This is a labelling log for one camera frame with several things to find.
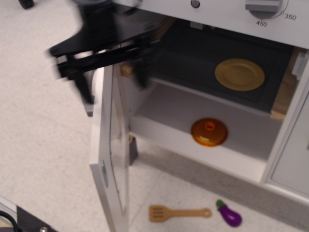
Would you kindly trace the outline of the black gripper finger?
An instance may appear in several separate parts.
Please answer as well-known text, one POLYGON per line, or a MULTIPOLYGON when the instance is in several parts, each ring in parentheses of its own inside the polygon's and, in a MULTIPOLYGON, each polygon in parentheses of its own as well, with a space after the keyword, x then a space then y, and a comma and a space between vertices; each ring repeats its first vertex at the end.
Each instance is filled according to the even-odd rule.
POLYGON ((152 56, 143 56, 132 60, 133 73, 141 88, 148 87, 148 79, 152 70, 154 59, 152 56))
POLYGON ((86 99, 88 91, 86 90, 84 73, 78 69, 69 69, 67 77, 69 80, 74 81, 75 86, 79 90, 81 96, 86 99))

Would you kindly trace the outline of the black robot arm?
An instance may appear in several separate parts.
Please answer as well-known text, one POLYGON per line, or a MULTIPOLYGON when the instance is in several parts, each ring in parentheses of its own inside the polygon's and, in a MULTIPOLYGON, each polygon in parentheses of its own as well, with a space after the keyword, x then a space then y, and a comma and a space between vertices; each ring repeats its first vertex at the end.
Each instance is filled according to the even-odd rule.
POLYGON ((157 49, 155 28, 138 29, 127 21, 138 13, 137 6, 126 11, 111 0, 76 0, 82 27, 72 37, 49 49, 58 59, 62 78, 75 82, 82 99, 94 104, 90 83, 84 73, 130 61, 137 82, 147 87, 149 69, 157 49))

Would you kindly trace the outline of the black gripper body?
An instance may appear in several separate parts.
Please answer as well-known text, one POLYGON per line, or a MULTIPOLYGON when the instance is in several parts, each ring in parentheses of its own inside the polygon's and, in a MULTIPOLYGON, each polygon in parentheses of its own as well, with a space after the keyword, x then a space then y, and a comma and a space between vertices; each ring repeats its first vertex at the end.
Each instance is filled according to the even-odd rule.
POLYGON ((137 6, 78 3, 80 30, 52 46, 61 77, 83 80, 84 73, 129 61, 138 80, 146 80, 154 62, 162 17, 137 6))

